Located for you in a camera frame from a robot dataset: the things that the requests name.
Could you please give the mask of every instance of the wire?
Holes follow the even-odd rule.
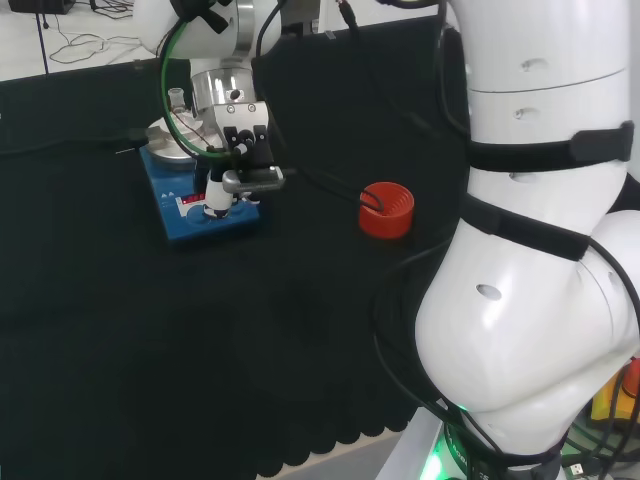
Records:
[[[41,11],[44,11],[43,0],[40,0]],[[40,25],[40,14],[36,13],[36,23],[38,24],[38,37],[40,37],[40,49],[42,50],[42,61],[44,62],[44,73],[49,76],[49,64],[47,63],[47,52],[44,48],[44,38],[42,37],[42,26]]]
[[[162,49],[160,51],[160,62],[162,66],[159,70],[159,75],[160,75],[159,93],[160,93],[160,97],[161,97],[160,101],[162,105],[162,118],[167,124],[167,129],[169,130],[169,133],[175,140],[178,147],[180,147],[180,149],[190,157],[194,158],[195,160],[208,161],[208,162],[212,162],[212,161],[220,162],[223,159],[231,160],[232,155],[229,152],[208,152],[208,151],[202,150],[196,145],[193,145],[184,135],[182,135],[182,133],[180,133],[175,123],[173,122],[173,118],[170,114],[171,109],[169,108],[169,101],[167,98],[167,69],[169,67],[169,60],[171,59],[171,53],[173,51],[173,48],[175,47],[176,43],[180,39],[180,36],[182,35],[182,32],[184,32],[184,29],[186,28],[186,26],[187,26],[187,23],[179,19],[176,22],[176,24],[171,28],[171,30],[169,30],[169,33],[167,33],[167,38],[162,44]]]
[[[600,245],[595,239],[590,238],[589,245],[591,246],[591,248],[593,248],[596,251],[598,255],[600,255],[611,266],[611,268],[613,268],[616,274],[620,277],[620,280],[622,281],[624,288],[627,290],[627,294],[629,295],[631,304],[633,305],[633,309],[636,315],[636,321],[638,322],[638,327],[640,328],[640,297],[638,296],[638,292],[636,291],[636,288],[633,282],[629,278],[629,275],[624,270],[622,265],[620,265],[620,263],[616,260],[616,258],[613,255],[611,255],[611,253],[609,253],[609,251],[606,248],[604,248],[602,245]],[[629,440],[631,439],[631,436],[633,435],[633,432],[638,426],[639,417],[640,417],[640,402],[638,401],[638,397],[636,396],[633,400],[633,410],[631,411],[631,418],[630,418],[629,424],[625,428],[625,431],[622,435],[622,439],[620,440],[620,443],[618,444],[618,447],[614,450],[610,460],[607,462],[604,469],[602,470],[599,480],[604,480],[606,478],[611,468],[623,455],[624,449],[626,448],[627,444],[629,443]]]
[[[276,15],[280,13],[280,10],[282,10],[282,8],[286,5],[287,1],[288,0],[278,0],[275,8],[271,10],[271,13],[265,20],[264,24],[262,24],[262,28],[258,33],[258,40],[256,43],[256,58],[260,58],[260,56],[262,55],[262,41],[264,40],[265,33],[269,29],[269,25],[271,25],[271,22],[273,22],[273,19],[276,18]]]
[[[42,143],[40,145],[29,146],[25,148],[18,148],[14,150],[0,151],[0,159],[3,157],[15,157],[18,155],[25,155],[29,153],[37,153],[51,148],[61,147],[67,144],[113,144],[128,141],[128,136],[114,136],[114,137],[97,137],[97,138],[67,138],[62,140],[54,140],[51,142]]]
[[[445,90],[445,38],[446,33],[449,30],[449,25],[447,24],[447,9],[448,2],[447,0],[438,0],[438,37],[436,39],[436,51],[434,54],[434,79],[436,85],[436,105],[438,106],[438,110],[440,111],[440,115],[444,117],[448,125],[458,134],[463,137],[469,136],[469,130],[458,122],[451,112],[449,111],[449,107],[447,105],[447,93]]]
[[[256,82],[256,88],[258,90],[260,90],[260,86],[259,86],[259,82]],[[265,105],[267,106],[267,111],[269,112],[269,117],[271,119],[271,127],[272,127],[272,131],[275,133],[275,136],[278,140],[278,143],[280,143],[280,146],[282,147],[285,156],[287,158],[291,158],[291,155],[289,154],[289,147],[287,145],[287,142],[284,139],[284,135],[282,134],[282,130],[280,130],[280,126],[278,125],[278,122],[276,120],[275,115],[273,114],[273,112],[271,111],[271,107],[269,106],[269,102],[266,100],[265,98]],[[364,200],[362,200],[360,197],[361,195],[358,195],[357,197],[357,201],[358,203],[363,206],[363,207],[367,207],[370,208],[371,210],[374,210],[376,212],[382,213],[384,212],[384,203],[382,202],[382,199],[374,194],[373,192],[367,190],[367,189],[359,189],[356,187],[352,187],[350,185],[348,185],[344,180],[328,173],[328,172],[324,172],[322,170],[317,170],[317,169],[309,169],[307,167],[301,167],[300,165],[296,166],[296,169],[298,172],[300,172],[300,174],[304,177],[304,179],[309,182],[311,185],[313,185],[314,187],[318,188],[319,190],[322,190],[325,193],[328,193],[330,195],[333,195],[337,198],[340,198],[346,202],[349,203],[354,203],[354,201],[356,200],[356,197],[354,197],[354,194],[357,194],[359,192],[361,192],[362,194],[365,194],[371,198],[373,198],[376,202],[376,205],[372,205],[369,202],[366,202]],[[316,176],[320,175],[320,176],[324,176],[325,178],[327,178],[328,180],[331,180],[335,183],[337,183],[338,185],[342,186],[344,190],[350,191],[350,194],[346,194],[344,192],[340,192],[338,190],[336,190],[335,188],[329,187],[327,185],[325,185],[324,183],[322,183]]]
[[[185,122],[185,121],[182,119],[182,117],[181,117],[179,114],[177,114],[177,113],[175,112],[175,110],[171,110],[171,113],[173,113],[173,115],[178,119],[178,121],[179,121],[182,125],[184,125],[184,127],[185,127],[185,128],[189,129],[189,130],[191,131],[191,133],[193,133],[193,134],[197,135],[197,136],[198,136],[198,138],[199,138],[200,140],[202,140],[202,141],[207,145],[207,147],[211,147],[211,146],[212,146],[209,142],[207,142],[207,139],[206,139],[206,138],[204,138],[202,135],[200,135],[200,134],[198,133],[198,131],[197,131],[197,130],[195,130],[195,129],[191,128],[189,125],[187,125],[187,122]]]
[[[353,11],[353,8],[349,4],[347,0],[337,0],[338,9],[340,10],[340,14],[344,22],[349,27],[349,34],[351,36],[351,40],[353,44],[356,46],[357,53],[359,54],[360,59],[362,60],[362,66],[364,67],[365,74],[369,80],[369,83],[373,86],[376,94],[382,98],[387,105],[387,107],[400,118],[407,125],[412,127],[418,133],[424,135],[432,135],[433,128],[429,123],[420,117],[418,114],[414,112],[404,111],[388,94],[388,89],[382,87],[380,80],[376,74],[375,69],[371,64],[371,58],[367,52],[367,49],[364,47],[362,43],[362,37],[360,35],[360,27],[358,27],[358,22],[356,21],[356,15]]]
[[[273,19],[276,17],[276,15],[282,10],[282,8],[286,5],[288,0],[278,0],[278,3],[276,4],[276,6],[274,7],[274,9],[271,11],[271,13],[269,14],[269,16],[267,17],[267,19],[265,20],[264,24],[262,25],[262,27],[260,28],[260,32],[258,33],[258,40],[257,40],[257,44],[256,44],[256,58],[259,58],[262,55],[262,42],[264,39],[264,35],[266,33],[266,31],[269,29],[269,25],[271,24],[271,22],[273,21]],[[289,155],[289,147],[287,145],[287,142],[284,139],[284,135],[282,134],[282,130],[280,130],[280,126],[278,125],[278,122],[276,121],[276,117],[273,114],[273,111],[271,110],[271,107],[269,106],[269,102],[266,98],[266,95],[262,89],[262,86],[260,84],[259,81],[256,80],[255,82],[256,84],[256,93],[258,94],[258,96],[260,98],[262,98],[265,102],[265,105],[267,106],[267,110],[269,113],[269,117],[271,119],[271,126],[272,126],[272,131],[275,133],[278,142],[280,143],[280,146],[282,147],[285,155],[288,158],[291,158],[291,156]],[[363,206],[363,207],[367,207],[373,211],[382,213],[384,212],[384,203],[382,202],[382,199],[374,194],[373,192],[367,190],[367,189],[360,189],[360,188],[356,188],[356,187],[352,187],[351,185],[347,184],[344,180],[336,177],[335,175],[332,175],[328,172],[324,172],[322,170],[317,170],[317,169],[309,169],[307,167],[302,167],[300,165],[296,166],[296,170],[302,175],[302,177],[304,177],[304,179],[309,182],[311,185],[313,185],[314,187],[318,188],[319,190],[328,193],[330,195],[333,195],[337,198],[340,198],[346,202],[352,203],[354,202],[354,200],[357,198],[357,202]],[[326,184],[322,183],[319,179],[318,176],[324,176],[326,179],[331,180],[332,182],[336,183],[337,185],[339,185],[343,190],[345,190],[345,192],[340,192],[338,190],[336,190],[333,187],[329,187]],[[373,200],[375,200],[375,205],[363,200],[361,197],[362,195],[371,197]]]
[[[482,430],[482,428],[480,427],[480,425],[478,424],[478,422],[476,422],[474,420],[474,418],[471,416],[471,414],[467,411],[462,411],[462,415],[464,415],[467,420],[469,420],[469,423],[471,423],[471,425],[473,425],[473,428],[475,428],[478,433],[480,433],[480,435],[482,435],[482,437],[489,443],[489,445],[491,445],[491,447],[498,453],[502,454],[502,450],[500,450],[500,447],[498,446],[498,444],[496,442],[493,441],[493,439],[487,435],[487,433]]]
[[[58,25],[58,33],[64,37],[64,39],[67,41],[67,45],[71,45],[71,41],[69,40],[69,38],[64,33],[62,33],[62,30],[60,30],[60,19],[58,18],[58,15],[54,14],[54,17],[56,17],[56,24]]]
[[[160,40],[160,42],[158,43],[158,46],[156,47],[156,58],[160,56],[160,48],[162,47],[162,45],[164,45],[164,42],[167,41],[168,36],[169,36],[169,32],[165,33],[164,37],[162,37],[162,40]]]
[[[609,437],[613,432],[613,426],[616,420],[616,410],[618,408],[618,398],[620,396],[620,389],[622,387],[622,382],[624,381],[624,376],[629,370],[630,365],[625,365],[623,369],[618,373],[618,377],[616,378],[616,383],[613,387],[613,396],[611,397],[611,407],[609,409],[609,418],[607,419],[607,426],[604,429],[602,437],[598,440],[597,438],[588,434],[588,432],[584,431],[579,425],[574,425],[574,428],[578,430],[583,436],[589,438],[589,440],[594,441],[596,446],[590,452],[584,453],[585,458],[595,457],[600,453],[603,448],[607,448],[614,451],[613,447],[608,445]]]
[[[382,5],[402,8],[404,10],[415,10],[418,8],[433,7],[437,0],[378,0]]]
[[[623,267],[617,262],[615,257],[613,257],[613,255],[611,255],[596,240],[591,239],[590,240],[590,245],[596,251],[596,253],[598,253],[611,266],[611,268],[613,268],[613,270],[620,277],[624,287],[628,291],[628,294],[629,294],[629,297],[630,297],[631,302],[633,304],[634,310],[637,312],[636,313],[636,319],[640,323],[640,298],[638,297],[638,293],[637,293],[637,291],[635,289],[635,286],[631,282],[631,279],[629,278],[627,273],[624,271]],[[427,251],[422,252],[421,254],[419,254],[417,256],[410,257],[410,258],[400,262],[389,273],[387,273],[385,275],[386,281],[390,282],[392,280],[392,276],[393,275],[395,275],[398,272],[401,272],[404,269],[408,268],[411,264],[413,264],[414,262],[420,260],[421,258],[424,258],[424,257],[432,255],[433,253],[435,253],[434,250],[436,250],[437,248],[441,248],[442,246],[443,245],[439,245],[435,249],[427,250]],[[448,423],[449,421],[451,421],[451,419],[447,418],[447,416],[442,415],[442,411],[440,411],[440,409],[438,409],[433,403],[424,402],[422,399],[419,398],[418,395],[416,395],[413,391],[411,391],[411,389],[409,389],[396,376],[396,374],[390,368],[389,364],[387,363],[387,361],[386,361],[386,359],[384,357],[384,354],[383,354],[383,352],[382,352],[382,350],[380,348],[380,340],[378,338],[379,337],[379,327],[378,327],[378,320],[377,320],[378,319],[378,312],[380,310],[380,307],[379,307],[379,304],[378,304],[379,303],[379,298],[382,296],[381,292],[383,292],[384,290],[391,290],[391,289],[383,281],[380,284],[380,286],[378,287],[378,289],[376,290],[374,296],[372,297],[372,301],[371,301],[370,307],[369,307],[370,328],[371,328],[371,331],[372,331],[373,345],[374,345],[374,350],[376,352],[376,355],[378,356],[378,359],[379,359],[380,363],[382,364],[383,369],[385,370],[385,372],[392,379],[393,383],[405,395],[407,395],[409,398],[411,398],[413,401],[415,401],[419,405],[427,408],[429,411],[431,411],[434,415],[438,416],[444,422]],[[616,406],[617,406],[620,386],[622,384],[622,379],[624,378],[624,373],[626,372],[627,368],[628,368],[628,366],[626,366],[619,373],[618,377],[616,378],[615,393],[614,393],[614,397],[612,398],[612,406],[611,406],[611,410],[609,412],[609,419],[608,419],[607,428],[605,429],[604,435],[599,439],[589,435],[588,433],[585,435],[586,438],[589,438],[590,440],[592,440],[592,441],[594,441],[596,443],[596,446],[593,449],[587,449],[587,448],[583,447],[582,445],[580,445],[579,443],[577,443],[576,441],[568,438],[566,440],[567,445],[570,445],[570,446],[574,447],[575,449],[577,449],[580,452],[580,454],[577,455],[577,456],[570,455],[570,456],[567,456],[566,458],[563,458],[563,465],[567,465],[567,464],[572,465],[573,463],[584,462],[585,460],[588,460],[588,459],[597,459],[597,460],[601,461],[602,464],[603,464],[603,469],[602,469],[602,471],[600,473],[599,479],[600,480],[604,480],[604,478],[606,478],[607,474],[609,473],[609,471],[615,465],[616,462],[618,462],[618,461],[638,461],[638,460],[640,460],[640,449],[634,450],[632,452],[624,453],[624,449],[625,449],[630,437],[633,435],[633,431],[635,430],[635,427],[637,426],[638,417],[640,416],[640,402],[638,402],[637,400],[634,401],[634,408],[633,408],[633,411],[632,411],[632,414],[631,414],[631,419],[630,419],[629,425],[627,426],[626,431],[625,431],[625,433],[623,435],[623,438],[620,441],[620,443],[618,444],[618,446],[614,449],[613,447],[609,446],[608,443],[607,443],[607,440],[608,440],[608,438],[609,438],[609,436],[611,434],[611,431],[613,429],[613,422],[615,421],[615,410],[616,410]],[[494,450],[499,453],[499,450],[496,448],[497,445],[493,445],[494,442],[480,428],[480,426],[477,424],[477,422],[475,422],[475,420],[471,417],[471,415],[468,414],[468,412],[464,412],[464,411],[462,412],[462,414],[467,418],[467,420],[471,423],[471,425],[473,425],[473,427],[476,430],[478,430],[480,435],[482,437],[484,437],[485,440],[487,440],[487,442],[494,448]],[[601,452],[601,450],[603,448],[607,448],[607,449],[612,450],[613,454],[611,456],[601,454],[600,452]]]
[[[62,29],[60,28],[60,19],[58,18],[57,15],[55,15],[55,18],[56,18],[57,31],[58,31],[58,33],[60,35],[62,35],[62,37],[67,42],[66,45],[63,45],[58,50],[56,50],[55,52],[53,52],[52,54],[49,55],[49,59],[51,61],[53,61],[53,62],[56,62],[56,63],[60,63],[60,64],[63,64],[63,65],[71,65],[71,64],[74,64],[74,63],[82,62],[82,61],[90,59],[94,55],[97,55],[99,53],[104,53],[104,52],[108,51],[113,45],[127,45],[127,46],[131,46],[132,47],[132,48],[130,48],[128,50],[125,50],[124,52],[118,54],[116,57],[112,58],[109,62],[107,62],[107,65],[111,65],[116,60],[122,58],[125,55],[128,55],[128,54],[132,53],[133,51],[137,50],[138,48],[140,48],[142,46],[141,43],[140,43],[140,40],[138,38],[136,38],[136,37],[125,37],[125,36],[118,35],[118,36],[115,36],[115,37],[103,38],[100,35],[96,35],[96,34],[93,34],[93,33],[63,32]],[[72,40],[69,40],[69,37],[67,37],[67,35],[76,35],[76,36]],[[85,37],[91,37],[91,38],[94,38],[96,40],[89,40],[89,41],[86,41],[86,42],[77,43],[78,39],[85,38]],[[116,39],[136,40],[138,43],[137,44],[131,44],[129,42],[117,42],[117,41],[114,41]],[[78,59],[75,59],[75,60],[70,60],[70,61],[59,60],[59,59],[55,58],[56,55],[58,55],[59,53],[61,53],[64,50],[73,49],[74,47],[79,47],[79,46],[82,46],[82,45],[89,45],[89,44],[98,43],[98,42],[100,43],[100,49],[99,50],[94,50],[88,56],[85,56],[85,57],[82,57],[82,58],[78,58]]]
[[[133,3],[121,0],[104,0],[107,5],[97,6],[95,0],[91,2],[75,2],[78,5],[89,5],[93,13],[110,18],[111,20],[122,20],[133,16]],[[124,13],[125,15],[113,16],[110,13]]]
[[[387,282],[390,282],[391,280],[393,280],[393,278],[397,274],[405,271],[407,268],[411,267],[416,262],[426,259],[428,257],[431,257],[434,254],[438,253],[440,250],[448,246],[450,243],[451,243],[451,238],[448,238],[447,240],[436,245],[433,248],[424,250],[416,255],[413,255],[401,261],[400,263],[392,267],[392,269],[390,269],[384,275],[383,280],[378,285],[378,288],[376,289],[376,292],[374,293],[374,295],[371,297],[371,301],[369,303],[369,328],[371,331],[371,336],[372,336],[373,346],[374,346],[376,356],[378,357],[378,360],[380,361],[382,368],[387,373],[387,375],[392,380],[392,382],[398,387],[398,389],[401,392],[403,392],[407,397],[412,399],[415,403],[427,409],[429,412],[433,413],[436,417],[438,417],[440,420],[445,422],[447,425],[454,428],[462,437],[465,438],[465,440],[467,440],[468,444],[466,444],[466,446],[471,447],[475,452],[482,452],[482,454],[485,457],[493,456],[495,460],[498,460],[499,456],[504,455],[503,451],[489,437],[489,435],[487,435],[487,433],[483,431],[480,425],[478,425],[478,423],[475,420],[473,420],[473,418],[471,418],[471,416],[468,413],[462,412],[462,414],[465,415],[465,417],[467,417],[467,419],[470,420],[470,423],[474,426],[474,428],[478,431],[478,433],[483,438],[485,438],[485,440],[487,440],[489,445],[492,446],[492,448],[494,449],[493,451],[490,451],[488,447],[478,437],[476,437],[473,433],[469,431],[468,428],[466,428],[463,422],[461,422],[456,416],[454,416],[453,409],[456,407],[451,402],[448,402],[445,400],[447,405],[449,406],[449,410],[445,410],[442,406],[438,405],[436,402],[425,402],[416,393],[414,393],[409,387],[407,387],[404,384],[404,382],[402,382],[402,380],[400,380],[400,378],[398,378],[398,376],[391,369],[382,352],[382,349],[380,348],[379,325],[378,325],[378,318],[379,318],[378,313],[380,311],[379,302],[380,302],[380,298],[382,297],[382,292],[389,290]],[[441,398],[444,398],[444,396],[440,392],[438,392],[438,394],[440,395]],[[471,453],[472,452],[468,450],[467,455],[469,456],[469,459],[471,458]]]

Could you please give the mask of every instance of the black mat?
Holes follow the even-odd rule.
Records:
[[[249,479],[405,427],[415,406],[373,355],[366,307],[386,268],[457,218],[467,167],[433,102],[434,37],[431,19],[364,35],[382,83],[430,136],[381,105],[343,34],[282,42],[258,68],[295,161],[412,190],[402,242],[364,236],[354,205],[294,178],[257,231],[171,249],[136,153],[0,160],[7,479]],[[451,46],[448,89],[464,109]],[[146,126],[159,116],[154,75],[137,64],[0,84],[0,151]]]

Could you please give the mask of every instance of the blue stand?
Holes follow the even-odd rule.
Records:
[[[146,148],[140,149],[162,223],[170,242],[215,235],[256,222],[260,214],[255,205],[240,201],[226,218],[214,219],[204,213],[204,200],[193,193],[193,172],[162,168]]]

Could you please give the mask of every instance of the black strap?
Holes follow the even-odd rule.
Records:
[[[632,121],[615,130],[585,130],[567,142],[527,145],[469,143],[472,167],[491,172],[551,172],[631,159]]]
[[[589,248],[589,237],[549,225],[467,194],[462,202],[462,219],[488,235],[577,262]]]
[[[493,480],[496,477],[503,478],[503,475],[494,475],[495,471],[504,471],[510,467],[540,464],[544,469],[544,466],[549,465],[550,463],[557,463],[558,456],[561,454],[568,436],[569,432],[567,431],[557,444],[546,452],[538,455],[515,455],[512,453],[503,453],[502,455],[499,455],[494,452],[491,452],[491,454],[488,455],[488,451],[473,449],[473,452],[471,452],[473,455],[471,457],[472,461],[475,458],[473,463],[476,475],[474,475],[474,478],[486,478],[489,480]],[[458,467],[463,472],[466,472],[470,453],[469,445],[465,444],[456,431],[448,425],[444,428],[444,437],[451,456],[457,463]]]
[[[181,20],[191,22],[201,17],[214,32],[221,34],[227,29],[229,23],[210,10],[214,3],[216,3],[215,0],[171,0],[171,6]]]

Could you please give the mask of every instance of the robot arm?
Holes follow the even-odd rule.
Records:
[[[516,152],[502,157],[512,166],[472,167],[469,195],[595,238],[640,287],[640,213],[607,215],[626,163],[557,169],[542,155],[539,168],[519,164],[536,148],[570,145],[578,132],[616,132],[631,118],[628,0],[451,3],[467,62],[472,145]],[[628,293],[595,252],[576,262],[465,220],[416,321],[434,384],[518,455],[558,444],[638,339]]]
[[[167,32],[179,19],[174,3],[179,2],[138,0],[135,3],[134,21],[140,39],[152,53],[158,54]],[[201,181],[195,180],[195,184],[200,185],[196,189],[201,190],[195,193],[205,193],[205,213],[213,218],[227,215],[234,194],[276,189],[284,183],[282,172],[272,164],[268,109],[258,100],[251,68],[259,32],[275,6],[276,0],[213,2],[208,14],[214,21],[208,23],[204,16],[193,19],[171,53],[173,58],[188,59],[191,63],[195,116],[191,123],[197,123],[201,134],[213,138],[208,142],[211,145],[222,145],[228,151],[249,151],[242,172],[231,164],[211,169],[207,165],[196,166],[196,174],[204,173]],[[216,21],[218,27],[221,26],[217,32],[211,26]],[[280,17],[276,15],[264,32],[262,53],[275,45],[280,30]],[[159,128],[159,134],[164,131],[168,137],[169,129],[164,121]],[[171,144],[173,139],[169,138],[168,142]]]

